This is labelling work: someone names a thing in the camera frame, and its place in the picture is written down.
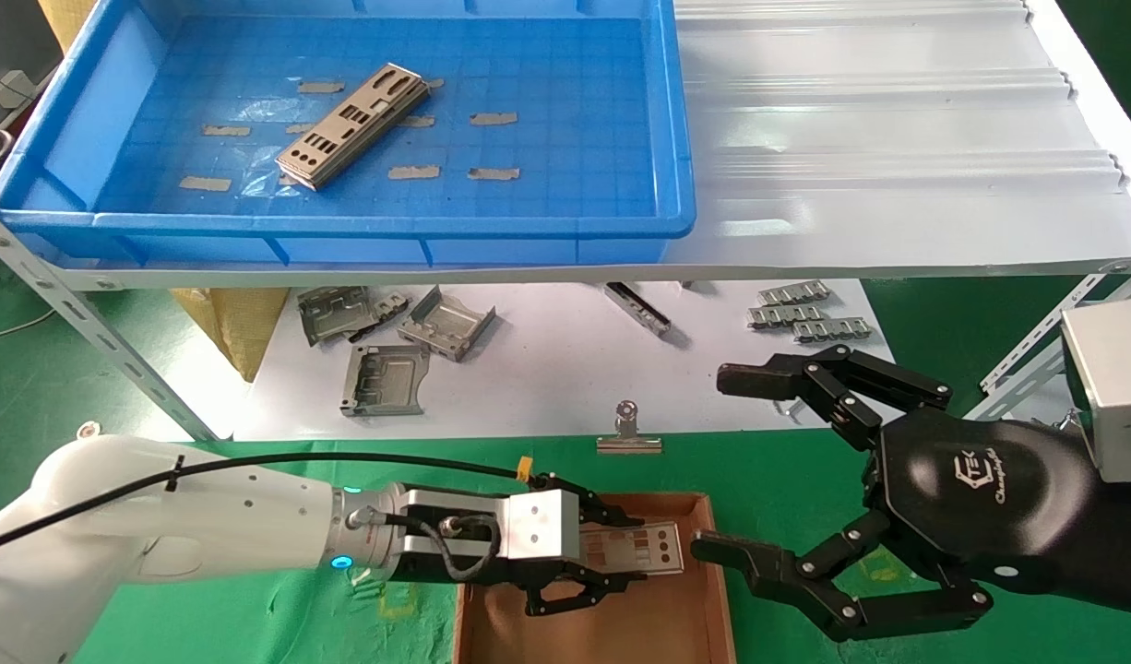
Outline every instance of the blue plastic tray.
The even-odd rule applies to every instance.
[[[287,126],[385,62],[443,80],[414,111],[434,126],[394,128],[320,192],[279,186]],[[388,178],[429,164],[442,175]],[[1,173],[0,212],[69,257],[139,265],[656,262],[696,219],[672,3],[102,0]]]

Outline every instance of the silver metal part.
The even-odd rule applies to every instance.
[[[416,72],[385,64],[275,161],[318,190],[429,96],[430,86]]]
[[[1068,373],[1077,372],[1089,404],[1086,447],[1103,480],[1131,482],[1131,300],[1072,308],[1062,319]]]
[[[402,321],[398,335],[459,362],[494,318],[495,307],[487,313],[477,313],[464,307],[458,299],[443,295],[442,290],[434,286]]]
[[[746,328],[775,329],[792,327],[796,322],[828,318],[814,305],[757,307],[746,310]]]
[[[789,283],[786,286],[759,291],[758,303],[763,307],[803,305],[814,300],[827,300],[832,291],[819,278],[813,282]]]
[[[775,407],[775,412],[779,415],[788,419],[791,422],[798,424],[798,420],[794,416],[794,413],[801,412],[808,404],[803,399],[796,399],[791,405],[784,405],[784,402],[771,402]]]
[[[659,454],[663,440],[638,434],[636,402],[623,400],[615,407],[615,434],[598,438],[598,454]]]
[[[647,576],[680,575],[684,555],[675,521],[628,528],[582,531],[579,561],[603,575],[640,571]]]
[[[409,297],[389,293],[372,302],[366,286],[317,288],[299,297],[299,316],[308,345],[344,335],[356,340],[406,311]]]
[[[421,415],[417,388],[430,370],[421,346],[355,346],[340,400],[347,417]]]
[[[873,328],[860,317],[826,318],[813,322],[794,324],[794,340],[797,344],[864,339],[870,335],[873,335]]]
[[[355,333],[375,320],[366,286],[308,291],[299,295],[299,316],[303,335],[312,346],[327,337]]]
[[[640,324],[647,331],[657,337],[662,337],[668,329],[672,329],[672,321],[668,317],[659,313],[657,308],[649,305],[647,300],[640,297],[636,291],[623,282],[608,282],[603,286],[603,293],[607,294],[613,302],[628,312],[636,322]]]

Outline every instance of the black cable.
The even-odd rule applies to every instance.
[[[6,87],[6,88],[10,89],[10,92],[14,92],[16,94],[20,94],[21,97],[25,97],[25,100],[28,100],[29,102],[37,101],[37,97],[32,96],[32,94],[21,93],[21,92],[19,92],[15,87],[10,87],[10,85],[8,85],[7,83],[5,83],[3,79],[1,79],[1,78],[0,78],[0,85],[2,85],[2,87]]]
[[[438,553],[443,555],[443,567],[447,568],[447,576],[451,577],[452,581],[459,584],[468,583],[480,576],[483,568],[499,555],[499,521],[495,521],[495,517],[490,516],[490,514],[468,514],[466,517],[456,518],[457,526],[473,526],[478,524],[486,526],[491,531],[491,543],[487,547],[487,553],[482,555],[472,567],[466,568],[466,570],[459,570],[458,567],[455,567],[455,559],[451,558],[450,546],[447,546],[447,540],[443,540],[442,533],[439,533],[434,526],[421,520],[421,518],[405,517],[402,514],[389,514],[389,516],[385,517],[385,524],[422,531],[423,535],[430,537],[431,542],[434,542],[434,546],[438,546]]]
[[[217,459],[216,462],[195,463],[192,466],[182,466],[178,467],[178,469],[170,467],[167,471],[156,472],[156,474],[147,475],[147,477],[140,477],[133,482],[128,482],[127,484],[122,484],[122,486],[104,492],[104,494],[98,494],[93,497],[93,499],[86,499],[79,503],[71,505],[68,508],[50,514],[48,517],[40,517],[35,521],[17,526],[17,528],[12,528],[8,531],[8,533],[1,534],[0,546],[7,545],[10,542],[16,542],[18,538],[34,534],[43,528],[60,524],[60,521],[64,521],[68,518],[79,516],[79,514],[89,511],[90,509],[119,500],[120,497],[133,494],[135,492],[140,491],[140,489],[156,486],[156,484],[164,484],[165,482],[184,478],[190,475],[200,475],[204,472],[225,471],[230,467],[266,466],[268,463],[290,462],[402,463],[407,464],[407,466],[447,467],[447,469],[450,471],[477,472],[481,475],[494,475],[495,477],[507,477],[510,480],[516,478],[516,472],[508,471],[506,467],[481,466],[481,464],[477,463],[451,462],[451,459],[447,458],[409,457],[404,454],[381,454],[372,451],[300,451],[262,454],[257,457],[223,458]],[[498,536],[498,531],[494,531],[494,536]]]

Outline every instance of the robotic hand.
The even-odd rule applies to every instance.
[[[866,511],[808,553],[711,532],[691,545],[831,639],[966,629],[993,604],[978,581],[1131,612],[1131,483],[1105,482],[1083,437],[951,417],[944,383],[844,345],[722,365],[717,382],[726,395],[802,398],[869,455]],[[906,415],[883,426],[855,395]],[[878,545],[939,589],[861,600],[837,589],[832,579]]]

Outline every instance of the metal clip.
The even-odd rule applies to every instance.
[[[758,303],[763,307],[803,305],[813,300],[827,300],[831,294],[831,288],[815,278],[813,282],[789,283],[786,286],[759,291]]]
[[[638,434],[638,405],[623,400],[615,407],[615,434],[598,439],[598,454],[659,454],[663,440]]]

